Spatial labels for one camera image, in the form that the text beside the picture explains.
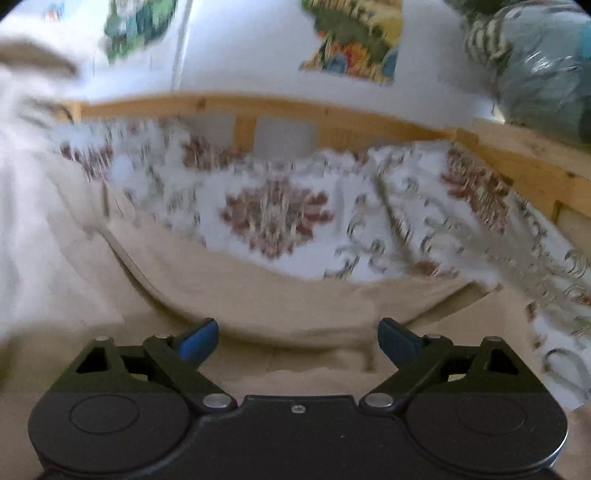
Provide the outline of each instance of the wooden bed frame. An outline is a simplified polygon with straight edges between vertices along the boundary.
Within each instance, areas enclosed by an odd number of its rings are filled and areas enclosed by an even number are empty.
[[[181,94],[89,104],[66,102],[75,121],[113,116],[170,116],[230,112],[236,115],[233,145],[252,151],[260,117],[297,119],[318,126],[316,145],[358,150],[376,141],[445,138],[481,156],[553,222],[562,206],[591,218],[591,155],[527,129],[475,121],[471,131],[434,130],[391,116],[294,99],[228,94]]]

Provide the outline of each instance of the plastic bag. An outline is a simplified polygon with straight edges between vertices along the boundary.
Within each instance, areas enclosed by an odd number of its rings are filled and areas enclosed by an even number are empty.
[[[449,0],[465,12],[466,49],[494,75],[510,123],[591,144],[591,18],[570,1]]]

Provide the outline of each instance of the white wall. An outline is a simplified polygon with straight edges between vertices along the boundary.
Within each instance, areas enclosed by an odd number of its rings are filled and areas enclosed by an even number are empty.
[[[108,2],[66,0],[65,19],[100,38]],[[19,10],[41,15],[49,3],[27,0]],[[298,70],[320,45],[301,0],[179,0],[164,41],[115,67],[97,56],[69,96],[100,101],[178,90],[245,92],[339,103],[433,127],[491,117],[482,74],[463,52],[459,16],[443,0],[406,0],[403,17],[395,84],[383,87]]]
[[[196,1],[181,90],[227,90],[335,102],[434,127],[468,126],[491,116],[463,52],[459,17],[442,0],[407,0],[395,85],[299,72],[320,45],[300,0]],[[459,80],[462,92],[443,80]]]

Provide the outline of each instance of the silver rivet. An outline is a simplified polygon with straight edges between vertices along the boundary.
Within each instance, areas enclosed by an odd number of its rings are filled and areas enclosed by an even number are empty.
[[[388,408],[394,403],[394,399],[387,393],[370,393],[366,395],[365,403],[373,408]]]
[[[210,393],[203,398],[203,405],[207,408],[228,408],[232,404],[232,397],[225,393]]]

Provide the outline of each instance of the round disc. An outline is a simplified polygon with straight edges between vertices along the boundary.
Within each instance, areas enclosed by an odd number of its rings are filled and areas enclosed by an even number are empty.
[[[424,393],[411,402],[406,420],[425,450],[479,473],[549,464],[567,433],[564,412],[544,394]]]
[[[29,420],[37,453],[64,469],[126,472],[149,465],[183,438],[190,423],[180,395],[49,393]]]

